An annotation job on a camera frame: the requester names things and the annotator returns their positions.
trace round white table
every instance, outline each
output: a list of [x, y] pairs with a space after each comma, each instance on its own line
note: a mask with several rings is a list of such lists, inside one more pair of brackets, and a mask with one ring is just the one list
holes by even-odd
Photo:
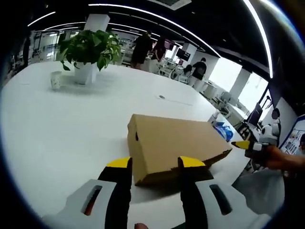
[[[58, 70], [64, 86], [56, 92], [50, 73]], [[74, 85], [73, 74], [59, 62], [36, 63], [2, 90], [5, 158], [21, 194], [39, 216], [60, 211], [67, 196], [97, 179], [108, 162], [129, 155], [132, 114], [207, 121], [215, 112], [190, 86], [152, 73], [109, 65], [88, 86]], [[232, 140], [241, 137], [235, 133]], [[232, 184], [248, 161], [243, 150], [233, 148], [211, 172]], [[129, 228], [143, 222], [168, 229], [185, 220], [179, 193], [135, 186], [128, 216]]]

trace cardboard box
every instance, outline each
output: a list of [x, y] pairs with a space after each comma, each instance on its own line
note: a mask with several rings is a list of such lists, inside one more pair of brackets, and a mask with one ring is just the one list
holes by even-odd
[[128, 148], [136, 185], [168, 181], [177, 176], [179, 156], [211, 165], [231, 151], [210, 123], [133, 114]]

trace potted plant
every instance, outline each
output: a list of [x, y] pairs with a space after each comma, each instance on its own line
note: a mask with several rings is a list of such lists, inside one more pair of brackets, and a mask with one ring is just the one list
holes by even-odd
[[99, 71], [107, 68], [112, 61], [117, 61], [121, 56], [120, 41], [116, 35], [97, 30], [83, 30], [76, 36], [59, 43], [64, 70], [70, 69], [64, 64], [63, 59], [73, 62], [76, 82], [86, 84], [91, 77], [95, 78], [96, 71], [93, 64], [97, 63]]

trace black ceiling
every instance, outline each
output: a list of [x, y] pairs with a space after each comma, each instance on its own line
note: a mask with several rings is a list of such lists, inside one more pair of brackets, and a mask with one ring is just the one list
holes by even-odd
[[[298, 100], [298, 103], [302, 103], [305, 97], [302, 93], [302, 87], [298, 83], [300, 78], [298, 72], [304, 75], [304, 63], [297, 60], [300, 58], [295, 55], [294, 45], [285, 34], [284, 28], [275, 21], [266, 9], [263, 9], [258, 1], [250, 1], [252, 4], [254, 3], [268, 37], [274, 73], [278, 72], [276, 63], [279, 59], [283, 63], [281, 65], [283, 94], [290, 101], [292, 107], [295, 107], [293, 101]], [[261, 34], [242, 0], [192, 0], [190, 4], [175, 11], [147, 0], [47, 0], [48, 7], [44, 10], [37, 10], [32, 20], [52, 11], [56, 11], [56, 13], [38, 21], [30, 28], [43, 30], [59, 24], [86, 21], [90, 13], [105, 13], [109, 14], [112, 23], [152, 30], [153, 33], [164, 35], [170, 40], [189, 42], [188, 39], [190, 39], [207, 53], [216, 55], [198, 39], [167, 21], [130, 9], [110, 6], [89, 7], [89, 3], [125, 5], [158, 14], [193, 32], [217, 51], [221, 47], [222, 50], [230, 50], [238, 54], [234, 56], [219, 50], [222, 56], [238, 63], [240, 63], [239, 59], [242, 59], [240, 57], [244, 56], [247, 57], [247, 60], [252, 59], [268, 69], [267, 55]], [[128, 30], [114, 25], [109, 25], [108, 29], [110, 28]], [[247, 65], [248, 69], [253, 65], [243, 59], [241, 64]], [[253, 71], [258, 72], [261, 69], [255, 65], [252, 66]], [[269, 80], [266, 71], [261, 71], [259, 74]]]

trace paper cup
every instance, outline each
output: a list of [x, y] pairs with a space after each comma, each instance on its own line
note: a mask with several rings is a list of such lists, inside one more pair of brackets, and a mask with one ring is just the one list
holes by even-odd
[[51, 73], [51, 87], [53, 90], [58, 90], [61, 87], [61, 71]]

